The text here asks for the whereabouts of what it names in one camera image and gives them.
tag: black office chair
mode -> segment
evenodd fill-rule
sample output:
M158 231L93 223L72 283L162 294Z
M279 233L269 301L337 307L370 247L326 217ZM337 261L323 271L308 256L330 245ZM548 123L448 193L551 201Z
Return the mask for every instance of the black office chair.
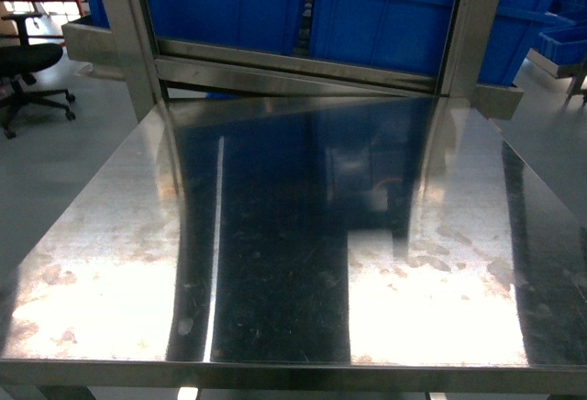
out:
M12 14L2 17L3 20L12 20L17 23L20 45L0 47L0 77L9 78L14 93L0 101L0 108L7 107L6 116L2 118L2 130L8 139L17 136L10 128L10 122L15 118L21 107L27 104L51 106L65 110L68 120L74 120L75 114L69 105L60 104L45 97L55 94L65 94L68 102L73 102L75 96L68 90L49 90L25 93L18 80L21 76L27 85L32 85L37 80L33 72L40 72L55 65L63 55L63 49L59 44L28 44L28 33L25 22L29 17L41 17L41 13Z

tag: chair base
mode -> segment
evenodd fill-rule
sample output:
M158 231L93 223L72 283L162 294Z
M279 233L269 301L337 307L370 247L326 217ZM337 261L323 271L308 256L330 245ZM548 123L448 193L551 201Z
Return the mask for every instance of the chair base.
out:
M35 104L42 106L50 106L52 108L59 108L65 111L65 117L68 120L74 120L75 114L71 111L69 105L60 104L54 100L46 99L49 95L65 94L65 99L68 102L73 102L75 96L69 92L69 90L48 90L48 91L35 91L26 93L23 91L18 81L10 83L14 89L9 97L0 100L0 108L7 107L6 117L0 122L2 130L7 139L13 139L17 136L16 132L10 127L10 122L17 116L18 111L25 105Z

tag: stainless steel tabletop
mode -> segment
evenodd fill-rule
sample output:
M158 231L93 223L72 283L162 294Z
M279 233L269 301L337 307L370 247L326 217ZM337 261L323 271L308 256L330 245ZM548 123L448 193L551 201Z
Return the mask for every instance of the stainless steel tabletop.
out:
M1 384L587 394L587 231L458 100L157 106L0 296Z

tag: chair seat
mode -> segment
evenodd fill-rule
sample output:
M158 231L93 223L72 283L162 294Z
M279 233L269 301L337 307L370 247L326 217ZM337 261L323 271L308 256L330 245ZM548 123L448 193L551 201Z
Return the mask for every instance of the chair seat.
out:
M63 49L58 44L0 47L0 77L40 72L55 65L62 55Z

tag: metal edge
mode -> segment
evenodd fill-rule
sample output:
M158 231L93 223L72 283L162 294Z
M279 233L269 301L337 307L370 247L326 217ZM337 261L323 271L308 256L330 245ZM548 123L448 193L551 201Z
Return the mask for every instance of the metal edge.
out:
M62 27L68 57L73 61L120 67L112 31L87 24L82 18Z
M437 368L192 362L0 361L0 384L585 394L587 367Z
M485 118L509 120L514 116L524 91L516 86L478 84L471 104Z
M161 56L239 64L250 68L292 72L336 80L378 84L398 89L432 93L435 79L430 76L394 72L330 61L281 56L260 51L238 50L173 39L158 39Z
M542 56L535 49L530 49L526 57L529 61L540 67L555 79L571 77L581 71L580 63L575 63L572 65L558 65L549 58Z
M456 0L437 94L473 96L498 4L499 0Z
M400 95L408 97L432 95L181 58L159 57L155 60L155 65L158 76L170 83L185 83L197 87L255 95Z
M154 37L146 0L103 0L137 119L166 96L157 78Z

